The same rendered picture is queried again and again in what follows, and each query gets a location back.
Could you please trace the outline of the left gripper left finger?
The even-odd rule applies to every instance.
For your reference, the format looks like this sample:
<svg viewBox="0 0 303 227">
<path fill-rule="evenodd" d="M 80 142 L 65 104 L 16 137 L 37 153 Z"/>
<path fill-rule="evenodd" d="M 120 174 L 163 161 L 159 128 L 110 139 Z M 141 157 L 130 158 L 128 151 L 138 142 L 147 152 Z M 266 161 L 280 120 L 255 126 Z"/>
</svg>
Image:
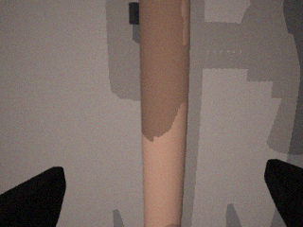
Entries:
<svg viewBox="0 0 303 227">
<path fill-rule="evenodd" d="M 53 166 L 0 195 L 0 227 L 56 227 L 66 189 Z"/>
</svg>

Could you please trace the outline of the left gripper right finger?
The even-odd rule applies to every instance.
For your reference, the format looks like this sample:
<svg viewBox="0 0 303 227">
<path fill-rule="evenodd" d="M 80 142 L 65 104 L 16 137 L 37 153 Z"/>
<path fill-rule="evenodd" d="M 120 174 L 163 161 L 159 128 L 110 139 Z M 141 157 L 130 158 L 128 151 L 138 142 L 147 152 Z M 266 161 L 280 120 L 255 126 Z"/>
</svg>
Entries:
<svg viewBox="0 0 303 227">
<path fill-rule="evenodd" d="M 270 159 L 264 181 L 286 226 L 303 227 L 303 168 Z"/>
</svg>

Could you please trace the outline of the long tan rail with center flange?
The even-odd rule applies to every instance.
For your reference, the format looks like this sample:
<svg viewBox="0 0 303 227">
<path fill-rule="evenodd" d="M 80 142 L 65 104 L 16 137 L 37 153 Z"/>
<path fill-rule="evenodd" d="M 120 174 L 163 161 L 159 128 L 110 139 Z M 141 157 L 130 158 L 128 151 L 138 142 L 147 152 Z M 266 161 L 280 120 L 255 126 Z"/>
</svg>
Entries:
<svg viewBox="0 0 303 227">
<path fill-rule="evenodd" d="M 129 3 L 139 25 L 144 227 L 181 227 L 190 0 Z"/>
</svg>

